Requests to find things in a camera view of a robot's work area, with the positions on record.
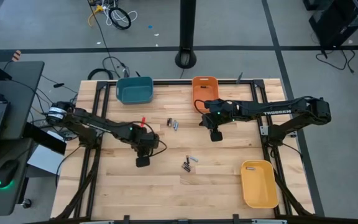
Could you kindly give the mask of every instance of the yellow bin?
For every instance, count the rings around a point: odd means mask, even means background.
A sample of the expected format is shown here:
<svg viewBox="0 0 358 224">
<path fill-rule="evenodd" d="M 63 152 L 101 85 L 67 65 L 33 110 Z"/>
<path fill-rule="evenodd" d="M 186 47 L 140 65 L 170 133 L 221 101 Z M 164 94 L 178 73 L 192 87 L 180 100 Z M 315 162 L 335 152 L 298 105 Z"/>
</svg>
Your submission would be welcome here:
<svg viewBox="0 0 358 224">
<path fill-rule="evenodd" d="M 242 196 L 251 208 L 278 205 L 273 166 L 268 161 L 245 161 L 241 165 Z"/>
</svg>

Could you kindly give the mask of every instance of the red object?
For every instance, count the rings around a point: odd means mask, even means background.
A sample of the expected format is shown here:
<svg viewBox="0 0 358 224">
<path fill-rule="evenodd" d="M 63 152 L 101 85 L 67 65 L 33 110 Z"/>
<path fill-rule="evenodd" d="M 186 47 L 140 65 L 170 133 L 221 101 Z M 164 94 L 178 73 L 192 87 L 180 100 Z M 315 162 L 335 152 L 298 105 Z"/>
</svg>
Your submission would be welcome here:
<svg viewBox="0 0 358 224">
<path fill-rule="evenodd" d="M 143 128 L 145 122 L 146 122 L 146 117 L 143 117 L 143 118 L 142 118 L 142 123 L 140 124 L 140 126 L 141 126 L 142 128 Z"/>
</svg>

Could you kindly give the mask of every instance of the teal bin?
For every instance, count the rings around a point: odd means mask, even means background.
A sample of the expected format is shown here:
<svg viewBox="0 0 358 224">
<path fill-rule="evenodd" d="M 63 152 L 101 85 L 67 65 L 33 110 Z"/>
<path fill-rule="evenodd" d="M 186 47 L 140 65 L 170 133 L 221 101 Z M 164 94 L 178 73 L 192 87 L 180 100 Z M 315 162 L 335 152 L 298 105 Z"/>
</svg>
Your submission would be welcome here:
<svg viewBox="0 0 358 224">
<path fill-rule="evenodd" d="M 122 78 L 117 82 L 116 96 L 125 105 L 150 103 L 153 100 L 153 79 Z"/>
</svg>

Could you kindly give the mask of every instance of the wire bundle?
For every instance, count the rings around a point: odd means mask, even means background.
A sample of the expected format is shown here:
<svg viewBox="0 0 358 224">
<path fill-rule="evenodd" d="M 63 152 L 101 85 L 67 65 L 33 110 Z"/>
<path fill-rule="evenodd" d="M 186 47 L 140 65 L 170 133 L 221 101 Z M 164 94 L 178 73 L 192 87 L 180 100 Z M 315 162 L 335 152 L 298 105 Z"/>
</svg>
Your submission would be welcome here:
<svg viewBox="0 0 358 224">
<path fill-rule="evenodd" d="M 120 30 L 126 30 L 130 28 L 132 22 L 134 22 L 137 19 L 137 12 L 131 11 L 127 13 L 123 9 L 119 8 L 118 7 L 119 0 L 112 0 L 112 4 L 109 4 L 108 2 L 109 2 L 108 0 L 102 0 L 103 13 L 107 17 L 106 25 L 107 26 L 113 25 Z M 117 13 L 117 11 L 120 12 L 122 15 L 124 15 L 124 17 L 120 16 Z M 131 17 L 129 16 L 131 13 L 135 14 L 135 18 L 131 19 Z M 119 21 L 126 23 L 127 25 L 122 26 L 118 23 Z"/>
</svg>

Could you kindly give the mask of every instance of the orange bin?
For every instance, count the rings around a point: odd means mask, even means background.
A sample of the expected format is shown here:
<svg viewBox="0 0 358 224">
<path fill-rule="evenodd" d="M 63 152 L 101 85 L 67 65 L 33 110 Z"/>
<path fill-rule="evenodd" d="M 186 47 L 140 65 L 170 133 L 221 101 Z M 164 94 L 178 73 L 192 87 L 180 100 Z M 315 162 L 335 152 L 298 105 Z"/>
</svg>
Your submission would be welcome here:
<svg viewBox="0 0 358 224">
<path fill-rule="evenodd" d="M 245 161 L 241 165 L 242 196 L 251 208 L 278 205 L 273 166 L 268 161 Z"/>
<path fill-rule="evenodd" d="M 193 106 L 195 100 L 206 101 L 219 98 L 218 80 L 215 77 L 194 77 L 191 85 L 193 87 Z M 196 106 L 201 112 L 209 113 L 209 109 L 205 109 L 202 102 L 197 101 Z"/>
</svg>

